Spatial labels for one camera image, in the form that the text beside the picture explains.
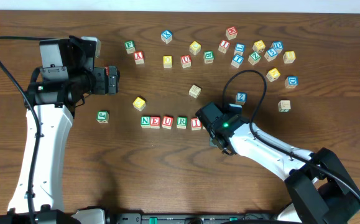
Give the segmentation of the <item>green J wooden block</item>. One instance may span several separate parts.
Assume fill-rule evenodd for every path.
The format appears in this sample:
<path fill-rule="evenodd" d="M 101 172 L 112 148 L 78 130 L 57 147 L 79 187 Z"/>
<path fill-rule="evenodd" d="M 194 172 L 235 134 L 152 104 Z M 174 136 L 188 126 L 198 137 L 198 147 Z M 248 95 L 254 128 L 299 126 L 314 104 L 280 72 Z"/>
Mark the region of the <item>green J wooden block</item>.
<path fill-rule="evenodd" d="M 98 111 L 96 120 L 99 123 L 108 123 L 109 113 L 107 111 Z"/>

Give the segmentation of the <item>green R wooden block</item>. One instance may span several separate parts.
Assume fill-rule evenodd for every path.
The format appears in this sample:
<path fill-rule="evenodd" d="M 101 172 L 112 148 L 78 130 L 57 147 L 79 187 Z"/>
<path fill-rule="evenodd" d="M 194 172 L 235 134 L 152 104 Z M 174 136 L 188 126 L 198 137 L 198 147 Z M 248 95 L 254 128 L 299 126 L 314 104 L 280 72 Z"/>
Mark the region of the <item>green R wooden block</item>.
<path fill-rule="evenodd" d="M 187 128 L 187 117 L 179 116 L 177 118 L 177 128 L 186 129 Z"/>

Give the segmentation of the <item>green N wooden block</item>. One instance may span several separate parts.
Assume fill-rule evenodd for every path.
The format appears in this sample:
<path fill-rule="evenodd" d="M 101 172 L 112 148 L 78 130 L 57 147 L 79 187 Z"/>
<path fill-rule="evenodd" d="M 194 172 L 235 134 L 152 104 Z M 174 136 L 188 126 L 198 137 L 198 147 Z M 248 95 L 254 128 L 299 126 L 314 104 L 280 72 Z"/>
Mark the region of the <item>green N wooden block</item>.
<path fill-rule="evenodd" d="M 141 127 L 142 128 L 150 128 L 150 116 L 142 116 L 141 117 Z"/>

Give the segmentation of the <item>red E wooden block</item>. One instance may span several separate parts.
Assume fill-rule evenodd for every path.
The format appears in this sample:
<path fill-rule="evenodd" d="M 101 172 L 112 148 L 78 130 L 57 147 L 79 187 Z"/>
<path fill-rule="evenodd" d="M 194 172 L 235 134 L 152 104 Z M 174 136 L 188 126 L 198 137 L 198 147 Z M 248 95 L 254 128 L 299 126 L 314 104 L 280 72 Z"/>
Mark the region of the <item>red E wooden block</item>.
<path fill-rule="evenodd" d="M 150 117 L 150 127 L 152 129 L 160 128 L 160 117 L 159 116 L 151 116 Z"/>

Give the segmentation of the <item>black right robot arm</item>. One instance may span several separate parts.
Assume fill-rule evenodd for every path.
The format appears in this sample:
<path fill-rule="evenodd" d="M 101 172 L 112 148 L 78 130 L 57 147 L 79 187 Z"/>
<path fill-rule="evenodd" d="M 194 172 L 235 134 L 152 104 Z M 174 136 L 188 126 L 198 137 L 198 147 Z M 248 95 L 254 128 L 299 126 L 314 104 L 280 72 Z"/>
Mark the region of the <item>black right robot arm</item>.
<path fill-rule="evenodd" d="M 247 157 L 284 181 L 291 198 L 274 218 L 279 223 L 347 223 L 360 211 L 360 191 L 338 156 L 293 147 L 239 114 L 202 120 L 225 154 Z"/>

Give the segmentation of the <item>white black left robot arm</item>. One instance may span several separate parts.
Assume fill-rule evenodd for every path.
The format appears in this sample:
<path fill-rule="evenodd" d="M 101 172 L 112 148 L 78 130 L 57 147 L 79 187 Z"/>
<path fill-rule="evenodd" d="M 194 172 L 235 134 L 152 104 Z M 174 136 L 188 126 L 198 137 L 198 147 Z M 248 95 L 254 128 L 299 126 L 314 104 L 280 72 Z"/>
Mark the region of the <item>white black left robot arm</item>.
<path fill-rule="evenodd" d="M 73 80 L 57 77 L 60 67 L 36 68 L 29 85 L 33 94 L 47 91 L 48 84 L 67 90 L 66 83 L 81 83 L 81 92 L 115 94 L 120 72 L 115 66 L 94 68 Z M 64 213 L 62 172 L 65 146 L 73 125 L 74 100 L 49 103 L 30 100 L 27 110 L 27 142 L 16 191 L 8 211 L 0 215 L 5 223 L 115 223 L 109 212 L 99 207 L 87 207 L 73 215 Z"/>

